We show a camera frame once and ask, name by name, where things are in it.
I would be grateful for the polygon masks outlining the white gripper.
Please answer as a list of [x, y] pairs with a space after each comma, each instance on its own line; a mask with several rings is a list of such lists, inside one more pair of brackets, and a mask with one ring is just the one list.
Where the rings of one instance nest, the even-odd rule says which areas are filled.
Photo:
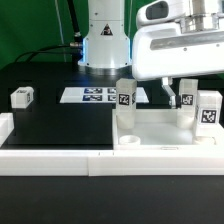
[[181, 97], [172, 90], [177, 77], [224, 73], [224, 30], [182, 33], [177, 23], [140, 28], [132, 45], [132, 74], [139, 81], [162, 79], [172, 109]]

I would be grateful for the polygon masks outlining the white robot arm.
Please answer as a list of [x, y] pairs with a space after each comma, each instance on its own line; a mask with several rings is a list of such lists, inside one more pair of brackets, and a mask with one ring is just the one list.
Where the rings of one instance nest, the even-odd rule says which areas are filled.
[[174, 78], [224, 73], [224, 0], [155, 0], [138, 10], [132, 39], [124, 33], [124, 0], [88, 6], [83, 70], [115, 75], [130, 67], [138, 81], [159, 79], [173, 108], [183, 104]]

